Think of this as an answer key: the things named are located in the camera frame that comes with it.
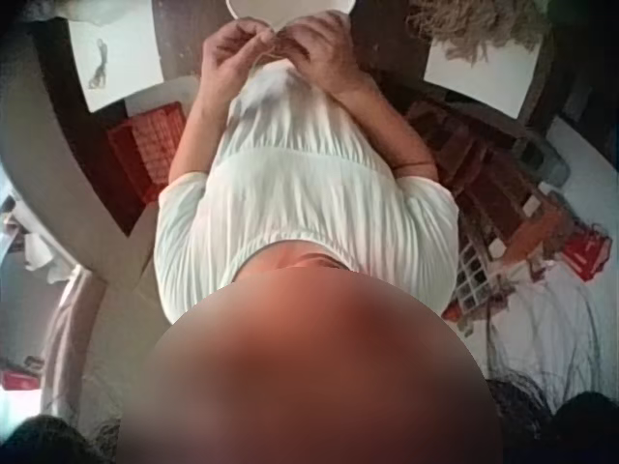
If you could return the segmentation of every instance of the woman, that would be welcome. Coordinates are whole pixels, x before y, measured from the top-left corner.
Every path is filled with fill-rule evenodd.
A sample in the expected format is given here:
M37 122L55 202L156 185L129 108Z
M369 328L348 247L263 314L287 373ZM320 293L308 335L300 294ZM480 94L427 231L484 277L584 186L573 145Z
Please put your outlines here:
M287 60L247 82L274 47ZM160 198L155 266L170 322L233 281L290 267L373 276L442 311L457 206L422 139L359 70L348 17L304 17L277 36L241 19L203 51Z

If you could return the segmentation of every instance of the white plate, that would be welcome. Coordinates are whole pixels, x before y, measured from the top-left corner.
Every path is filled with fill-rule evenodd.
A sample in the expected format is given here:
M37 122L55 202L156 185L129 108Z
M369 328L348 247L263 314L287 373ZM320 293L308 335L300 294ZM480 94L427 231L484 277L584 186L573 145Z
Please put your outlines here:
M356 0L226 0L235 18L254 17L270 24L279 31L290 21L326 10L350 14Z

